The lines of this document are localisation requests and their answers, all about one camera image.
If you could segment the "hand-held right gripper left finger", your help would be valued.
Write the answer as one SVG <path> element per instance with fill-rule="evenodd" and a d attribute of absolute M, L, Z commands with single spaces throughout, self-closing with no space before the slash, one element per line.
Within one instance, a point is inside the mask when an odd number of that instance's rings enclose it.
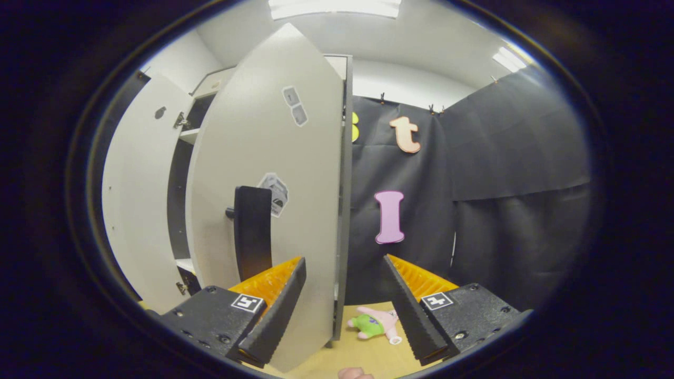
<path fill-rule="evenodd" d="M 286 331 L 305 279 L 305 259 L 294 257 L 228 290 L 206 286 L 158 321 L 217 360 L 263 368 Z"/>

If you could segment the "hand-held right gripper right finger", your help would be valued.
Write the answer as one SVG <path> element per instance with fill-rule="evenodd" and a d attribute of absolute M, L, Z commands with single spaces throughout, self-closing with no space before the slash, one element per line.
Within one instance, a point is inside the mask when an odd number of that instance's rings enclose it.
<path fill-rule="evenodd" d="M 387 255 L 384 287 L 421 365 L 469 353 L 522 322 L 522 313 L 485 286 L 455 285 Z"/>

